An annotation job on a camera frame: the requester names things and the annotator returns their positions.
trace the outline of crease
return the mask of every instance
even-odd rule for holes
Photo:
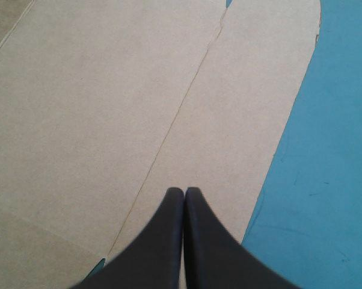
[[[195,81],[198,73],[200,72],[200,69],[201,69],[201,67],[202,67],[202,65],[203,65],[203,63],[204,63],[204,61],[205,61],[205,59],[206,59],[206,56],[207,56],[208,53],[209,53],[209,50],[211,49],[212,45],[217,41],[218,37],[221,35],[221,31],[222,31],[222,29],[224,28],[224,18],[225,18],[225,15],[226,15],[227,10],[228,10],[228,8],[225,8],[224,12],[222,13],[222,15],[221,15],[221,17],[220,17],[220,19],[219,19],[218,28],[215,28],[215,34],[213,35],[212,39],[210,40],[210,42],[209,42],[208,45],[206,46],[205,53],[204,53],[204,55],[203,55],[203,57],[202,57],[202,59],[201,59],[201,61],[200,61],[200,64],[199,64],[198,67],[197,67],[196,73],[194,74],[191,82],[189,83],[188,88],[186,89],[185,94],[183,95],[183,98],[182,98],[181,103],[180,103],[180,105],[179,105],[179,107],[178,107],[178,109],[177,109],[177,112],[176,112],[176,114],[174,115],[172,122],[170,123],[170,126],[169,126],[169,128],[168,128],[167,133],[165,134],[165,137],[162,139],[162,142],[161,142],[160,147],[159,147],[159,149],[158,149],[158,151],[157,151],[157,153],[156,153],[156,155],[155,155],[155,157],[154,157],[154,160],[153,160],[152,164],[151,164],[150,167],[149,167],[149,170],[148,170],[148,172],[147,172],[147,174],[146,174],[146,176],[145,176],[145,178],[144,178],[144,180],[143,180],[143,182],[142,182],[142,184],[141,184],[141,186],[140,186],[140,189],[138,190],[138,193],[136,194],[136,196],[135,196],[135,198],[134,198],[134,200],[133,200],[132,205],[130,206],[129,212],[128,212],[127,215],[126,215],[126,218],[124,219],[124,221],[123,221],[123,223],[122,223],[122,225],[121,225],[121,228],[120,228],[120,229],[118,230],[118,232],[117,232],[117,235],[116,235],[116,237],[115,237],[115,239],[114,239],[114,242],[113,242],[112,246],[110,247],[110,250],[109,250],[109,252],[108,252],[108,254],[107,254],[107,256],[106,256],[106,260],[109,259],[110,254],[111,254],[114,246],[115,246],[115,245],[117,244],[117,242],[118,242],[118,239],[119,239],[119,237],[120,237],[120,235],[121,235],[121,232],[122,232],[123,228],[125,227],[126,222],[127,222],[128,218],[129,218],[130,214],[132,213],[132,210],[133,210],[133,207],[135,206],[135,203],[137,202],[138,196],[141,194],[141,192],[142,192],[142,190],[143,190],[143,187],[144,187],[144,185],[145,185],[145,183],[146,183],[146,181],[147,181],[147,179],[148,179],[148,177],[149,177],[149,175],[150,175],[150,172],[152,171],[152,168],[153,168],[153,166],[154,166],[154,164],[155,164],[155,162],[156,162],[156,160],[157,160],[157,158],[158,158],[158,155],[159,155],[162,147],[164,146],[164,143],[165,143],[166,139],[167,139],[168,136],[169,136],[169,133],[170,133],[170,131],[171,131],[171,129],[172,129],[172,127],[173,127],[173,125],[174,125],[174,123],[175,123],[175,121],[176,121],[176,119],[177,119],[177,117],[178,117],[178,115],[179,115],[179,113],[180,113],[180,111],[181,111],[181,108],[182,108],[182,106],[183,106],[183,104],[184,104],[184,102],[185,102],[185,99],[186,99],[187,95],[189,94],[190,89],[191,89],[191,87],[192,87],[192,85],[193,85],[193,83],[194,83],[194,81]]]
[[[15,215],[14,213],[12,213],[11,211],[9,210],[6,210],[6,209],[3,209],[0,207],[0,212],[3,213],[3,214],[7,214],[8,216],[11,216],[13,219],[15,219],[16,221],[19,221],[19,222],[24,222],[26,224],[28,224],[29,226],[32,226],[33,228],[35,229],[38,229],[38,230],[41,230],[47,234],[50,234],[50,235],[53,235],[54,237],[60,239],[61,241],[63,242],[66,242],[74,247],[76,247],[77,249],[80,249],[82,251],[85,251],[86,253],[89,253],[91,254],[92,256],[94,257],[97,257],[97,258],[102,258],[103,254],[101,253],[97,253],[97,252],[93,252],[92,250],[90,250],[89,248],[86,248],[86,247],[83,247],[79,244],[76,244],[74,243],[73,241],[70,241],[66,238],[64,238],[63,236],[61,235],[58,235],[57,233],[54,233],[42,226],[39,226],[37,223],[34,223],[32,222],[31,220],[29,220],[28,218],[25,218],[25,217],[21,217],[21,216],[18,216],[18,215]]]
[[[13,31],[16,29],[16,27],[18,26],[19,22],[30,12],[32,6],[34,6],[35,2],[37,0],[31,0],[31,2],[27,5],[27,7],[24,9],[24,11],[22,12],[22,14],[19,16],[18,20],[15,22],[15,24],[13,25],[13,27],[9,30],[8,33],[6,33],[5,37],[1,40],[0,42],[0,50],[1,48],[6,44],[8,38],[10,37],[10,35],[12,35]]]

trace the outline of cardboard sheet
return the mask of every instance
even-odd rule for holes
[[[200,187],[242,240],[314,50],[319,18],[317,0],[231,3],[114,255],[137,235],[169,186]]]

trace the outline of blue floor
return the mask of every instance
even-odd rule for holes
[[[323,0],[319,41],[243,245],[304,288],[362,288],[362,1]]]

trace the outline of scuff mark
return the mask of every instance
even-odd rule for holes
[[[284,232],[289,232],[289,233],[293,233],[295,235],[302,235],[302,236],[306,236],[306,237],[311,237],[309,234],[305,233],[305,232],[301,232],[297,229],[291,229],[291,228],[285,228],[285,227],[280,227],[280,226],[272,226],[272,225],[263,225],[263,224],[259,224],[257,225],[258,227],[261,228],[270,228],[270,229],[276,229],[279,231],[284,231]]]

